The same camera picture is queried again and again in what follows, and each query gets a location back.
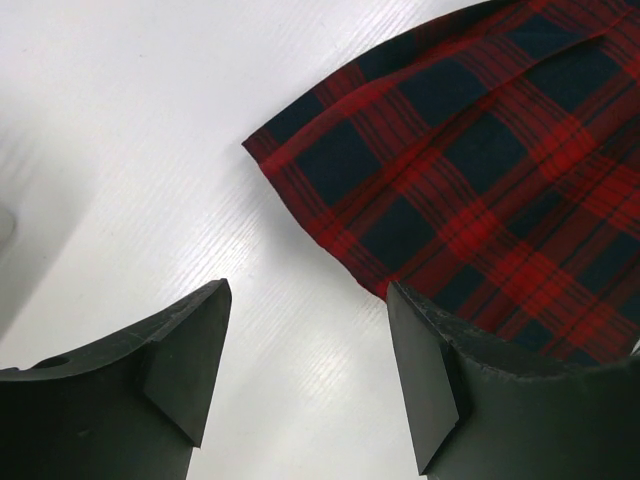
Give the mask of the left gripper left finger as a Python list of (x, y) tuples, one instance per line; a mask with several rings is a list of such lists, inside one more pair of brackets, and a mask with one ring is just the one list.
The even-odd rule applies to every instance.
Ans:
[(83, 347), (1, 373), (5, 479), (183, 479), (206, 422), (231, 290), (211, 281)]

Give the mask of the red plaid pleated skirt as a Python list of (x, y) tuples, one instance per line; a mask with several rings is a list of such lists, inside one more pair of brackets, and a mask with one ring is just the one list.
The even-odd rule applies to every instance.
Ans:
[(404, 283), (581, 366), (637, 344), (637, 2), (453, 11), (339, 68), (243, 145), (372, 294)]

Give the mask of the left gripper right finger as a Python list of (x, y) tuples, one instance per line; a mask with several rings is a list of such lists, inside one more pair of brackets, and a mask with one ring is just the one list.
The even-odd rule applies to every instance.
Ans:
[(638, 477), (637, 356), (595, 367), (543, 357), (399, 283), (386, 304), (420, 475)]

